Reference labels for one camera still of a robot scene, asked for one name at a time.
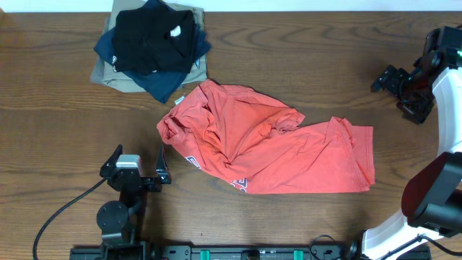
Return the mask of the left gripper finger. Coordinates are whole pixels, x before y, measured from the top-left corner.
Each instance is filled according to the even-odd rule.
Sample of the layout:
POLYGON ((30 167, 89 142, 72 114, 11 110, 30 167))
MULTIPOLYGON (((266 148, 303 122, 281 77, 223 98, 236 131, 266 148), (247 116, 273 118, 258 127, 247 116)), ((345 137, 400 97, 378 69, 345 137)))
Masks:
POLYGON ((162 184, 171 184, 172 178, 170 175, 169 168, 167 166, 165 149, 162 144, 160 145, 158 150, 156 173, 162 184))
POLYGON ((111 178, 117 173, 118 167, 116 165, 118 158, 123 154, 123 146, 119 144, 113 154, 106 160, 100 168, 100 176, 102 178, 111 178))

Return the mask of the red t-shirt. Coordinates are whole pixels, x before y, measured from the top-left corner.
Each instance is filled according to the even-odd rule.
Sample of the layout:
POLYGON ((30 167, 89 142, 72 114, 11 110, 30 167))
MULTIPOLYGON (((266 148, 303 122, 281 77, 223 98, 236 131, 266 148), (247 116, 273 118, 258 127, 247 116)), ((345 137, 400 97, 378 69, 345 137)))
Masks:
POLYGON ((350 193, 375 182, 373 129, 304 115, 240 85, 206 80, 161 121, 164 143, 249 194, 350 193))

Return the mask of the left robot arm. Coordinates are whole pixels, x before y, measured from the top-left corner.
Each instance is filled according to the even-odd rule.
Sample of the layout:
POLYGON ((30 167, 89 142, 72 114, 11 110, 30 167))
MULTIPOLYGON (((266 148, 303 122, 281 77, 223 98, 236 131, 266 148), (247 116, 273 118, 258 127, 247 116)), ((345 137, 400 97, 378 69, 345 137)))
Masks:
POLYGON ((123 154, 118 145, 100 169, 100 176, 119 193, 97 213, 102 231, 102 259, 161 259, 162 250, 143 241, 139 234, 144 220, 147 194, 161 192, 172 181, 163 146, 159 147, 154 177, 143 177, 141 158, 123 154))

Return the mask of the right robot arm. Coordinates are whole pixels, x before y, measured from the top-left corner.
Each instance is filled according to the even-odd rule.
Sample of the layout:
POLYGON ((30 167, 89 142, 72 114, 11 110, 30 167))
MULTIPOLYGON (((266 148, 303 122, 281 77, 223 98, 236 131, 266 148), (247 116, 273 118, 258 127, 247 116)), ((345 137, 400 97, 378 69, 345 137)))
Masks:
POLYGON ((388 66, 371 90, 385 90, 404 118, 416 124, 437 108, 437 157, 406 185, 401 208, 377 227, 364 231, 344 254, 348 259, 430 259, 429 244, 461 233, 461 27, 427 34, 422 56, 407 72, 388 66))

